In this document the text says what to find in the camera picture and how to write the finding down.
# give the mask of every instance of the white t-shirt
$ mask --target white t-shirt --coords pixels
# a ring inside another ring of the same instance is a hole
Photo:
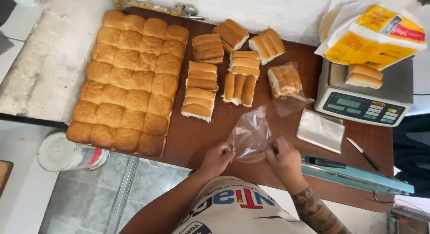
[[[174,234],[315,233],[257,185],[231,176],[211,180]]]

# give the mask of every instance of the tattooed forearm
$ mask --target tattooed forearm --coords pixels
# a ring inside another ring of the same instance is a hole
[[[300,220],[318,234],[351,234],[309,187],[291,197]]]

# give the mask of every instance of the bucket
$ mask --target bucket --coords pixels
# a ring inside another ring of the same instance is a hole
[[[39,146],[37,161],[47,171],[96,170],[110,159],[108,150],[70,142],[64,132],[47,136]]]

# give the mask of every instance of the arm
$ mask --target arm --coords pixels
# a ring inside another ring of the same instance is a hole
[[[351,234],[303,178],[300,153],[282,137],[275,143],[278,153],[267,149],[266,158],[272,172],[290,193],[300,220],[318,234]]]
[[[177,186],[139,210],[120,234],[171,233],[205,185],[220,175],[235,153],[223,153],[225,143],[210,149],[201,167]]]

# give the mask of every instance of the hand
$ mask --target hand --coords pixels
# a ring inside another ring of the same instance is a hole
[[[283,137],[271,139],[272,144],[264,152],[273,174],[282,182],[290,194],[299,193],[307,188],[307,182],[301,173],[301,156],[295,147]]]
[[[209,149],[198,171],[210,179],[219,176],[227,165],[233,162],[234,155],[236,155],[234,151],[223,153],[224,146],[227,146],[226,143],[220,143],[216,147]]]

